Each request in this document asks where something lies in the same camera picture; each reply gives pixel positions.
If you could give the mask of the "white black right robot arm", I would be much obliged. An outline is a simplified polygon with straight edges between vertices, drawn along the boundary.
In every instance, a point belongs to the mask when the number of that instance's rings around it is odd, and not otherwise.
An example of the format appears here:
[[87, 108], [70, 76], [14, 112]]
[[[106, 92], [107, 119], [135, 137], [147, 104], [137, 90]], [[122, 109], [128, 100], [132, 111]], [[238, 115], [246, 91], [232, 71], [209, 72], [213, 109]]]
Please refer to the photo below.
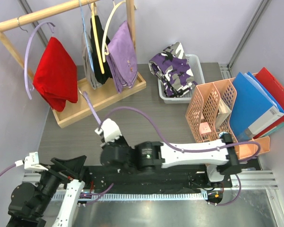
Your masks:
[[124, 183], [156, 183], [191, 174], [197, 165], [206, 168], [204, 181], [215, 187], [226, 175], [241, 173], [239, 159], [230, 134], [203, 143], [168, 144], [147, 141], [130, 147], [123, 137], [102, 147], [100, 163], [117, 170]]

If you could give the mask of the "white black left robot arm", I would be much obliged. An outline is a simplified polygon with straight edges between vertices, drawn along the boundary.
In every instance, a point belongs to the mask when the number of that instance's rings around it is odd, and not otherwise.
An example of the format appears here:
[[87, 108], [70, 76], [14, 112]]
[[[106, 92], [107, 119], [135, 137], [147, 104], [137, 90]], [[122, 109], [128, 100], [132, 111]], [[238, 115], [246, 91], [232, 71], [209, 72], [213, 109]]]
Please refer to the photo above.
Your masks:
[[74, 213], [82, 189], [90, 186], [89, 170], [84, 165], [86, 156], [62, 160], [52, 158], [52, 165], [39, 162], [37, 152], [31, 152], [24, 160], [26, 170], [38, 171], [41, 175], [37, 184], [24, 182], [18, 185], [11, 195], [8, 208], [9, 227], [43, 227], [43, 219], [50, 201], [61, 184], [66, 185], [59, 213], [54, 221], [55, 227], [72, 225]]

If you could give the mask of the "purple camouflage trousers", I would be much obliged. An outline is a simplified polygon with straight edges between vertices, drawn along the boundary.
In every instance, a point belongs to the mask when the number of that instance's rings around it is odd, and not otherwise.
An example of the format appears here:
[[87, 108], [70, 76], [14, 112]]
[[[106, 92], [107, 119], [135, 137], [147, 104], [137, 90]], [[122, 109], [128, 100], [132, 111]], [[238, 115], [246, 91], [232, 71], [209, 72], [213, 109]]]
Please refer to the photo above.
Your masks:
[[166, 47], [151, 58], [149, 68], [168, 97], [182, 97], [197, 85], [181, 42]]

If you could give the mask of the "lilac plastic hanger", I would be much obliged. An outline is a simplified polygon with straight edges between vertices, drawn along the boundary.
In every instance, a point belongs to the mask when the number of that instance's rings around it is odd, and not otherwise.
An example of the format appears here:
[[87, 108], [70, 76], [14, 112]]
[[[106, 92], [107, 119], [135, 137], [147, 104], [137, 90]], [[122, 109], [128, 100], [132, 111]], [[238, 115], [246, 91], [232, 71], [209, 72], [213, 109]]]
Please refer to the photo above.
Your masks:
[[87, 92], [86, 92], [86, 91], [81, 91], [79, 88], [78, 88], [78, 91], [79, 91], [79, 93], [84, 97], [84, 99], [86, 100], [86, 102], [87, 102], [87, 104], [88, 104], [88, 106], [89, 106], [89, 108], [90, 108], [90, 110], [91, 110], [91, 112], [92, 112], [92, 114], [93, 114], [93, 116], [94, 116], [96, 122], [98, 123], [98, 125], [100, 125], [101, 120], [100, 120], [100, 118], [99, 118], [97, 112], [95, 111], [95, 109], [94, 109], [94, 107], [93, 107], [93, 105], [92, 105], [92, 102], [91, 102], [91, 100], [89, 99], [89, 96], [88, 96]]

